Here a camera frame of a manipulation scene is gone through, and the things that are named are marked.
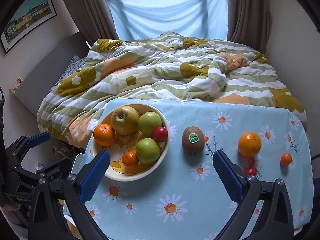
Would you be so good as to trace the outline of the person's left hand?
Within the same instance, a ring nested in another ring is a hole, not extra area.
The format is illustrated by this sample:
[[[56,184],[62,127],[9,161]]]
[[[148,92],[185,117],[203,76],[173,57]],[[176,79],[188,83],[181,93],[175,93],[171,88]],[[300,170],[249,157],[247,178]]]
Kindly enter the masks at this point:
[[[18,203],[8,203],[1,207],[1,212],[3,213],[6,221],[13,229],[24,230],[26,227],[22,224],[21,220],[16,215],[15,211],[20,209],[21,205]]]

